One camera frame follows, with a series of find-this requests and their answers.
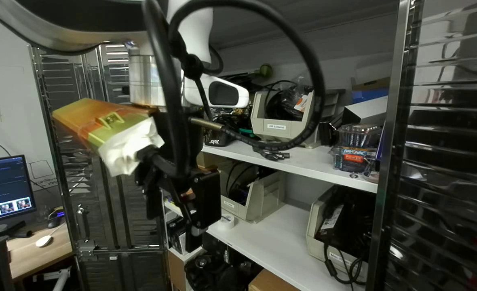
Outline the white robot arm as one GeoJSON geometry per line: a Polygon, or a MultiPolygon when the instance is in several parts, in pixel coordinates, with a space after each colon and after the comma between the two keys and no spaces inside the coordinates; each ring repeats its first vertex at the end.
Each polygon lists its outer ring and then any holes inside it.
{"type": "Polygon", "coordinates": [[[213,8],[241,0],[0,0],[0,24],[23,40],[57,53],[84,53],[102,43],[129,43],[129,68],[137,119],[121,122],[105,139],[94,122],[76,131],[97,148],[113,176],[137,174],[154,207],[170,194],[191,228],[204,229],[222,216],[215,173],[202,173],[196,155],[200,126],[210,119],[210,90],[249,92],[217,77],[210,68],[213,8]]]}

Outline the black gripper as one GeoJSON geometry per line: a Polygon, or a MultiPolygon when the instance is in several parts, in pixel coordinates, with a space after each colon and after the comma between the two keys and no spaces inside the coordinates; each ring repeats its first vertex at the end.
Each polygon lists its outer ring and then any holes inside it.
{"type": "Polygon", "coordinates": [[[160,215],[163,192],[171,195],[191,226],[204,229],[222,216],[218,171],[192,171],[184,177],[171,177],[150,158],[144,158],[139,163],[139,186],[146,195],[149,218],[160,215]]]}

